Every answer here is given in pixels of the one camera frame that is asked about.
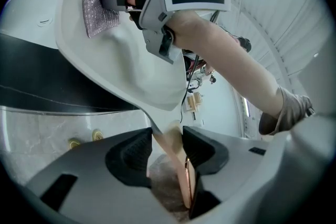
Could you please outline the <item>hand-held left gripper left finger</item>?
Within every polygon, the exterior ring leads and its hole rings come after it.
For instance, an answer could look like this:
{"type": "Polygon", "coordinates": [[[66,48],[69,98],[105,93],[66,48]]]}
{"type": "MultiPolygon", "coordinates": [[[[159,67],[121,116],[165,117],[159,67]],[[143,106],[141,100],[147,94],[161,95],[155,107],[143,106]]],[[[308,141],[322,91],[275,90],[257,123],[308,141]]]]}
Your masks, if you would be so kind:
{"type": "Polygon", "coordinates": [[[38,172],[27,188],[77,223],[176,223],[151,192],[151,152],[151,128],[83,143],[38,172]]]}

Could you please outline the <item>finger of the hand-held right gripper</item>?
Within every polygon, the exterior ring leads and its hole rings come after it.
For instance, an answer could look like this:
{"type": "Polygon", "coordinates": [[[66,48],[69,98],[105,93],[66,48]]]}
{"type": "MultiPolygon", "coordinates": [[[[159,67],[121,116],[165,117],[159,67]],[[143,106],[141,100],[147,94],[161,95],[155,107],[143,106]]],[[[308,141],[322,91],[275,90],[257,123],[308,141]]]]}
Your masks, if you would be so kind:
{"type": "Polygon", "coordinates": [[[144,0],[101,0],[101,5],[104,9],[118,12],[141,11],[144,0]]]}

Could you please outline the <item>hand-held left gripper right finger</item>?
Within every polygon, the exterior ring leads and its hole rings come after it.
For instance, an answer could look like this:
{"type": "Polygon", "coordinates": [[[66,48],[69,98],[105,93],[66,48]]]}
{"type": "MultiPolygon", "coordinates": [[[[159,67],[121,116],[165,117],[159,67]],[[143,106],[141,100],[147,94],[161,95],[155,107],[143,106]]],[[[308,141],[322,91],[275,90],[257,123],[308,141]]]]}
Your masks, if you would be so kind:
{"type": "Polygon", "coordinates": [[[195,170],[190,219],[195,219],[238,191],[261,163],[268,142],[183,127],[183,148],[195,170]]]}

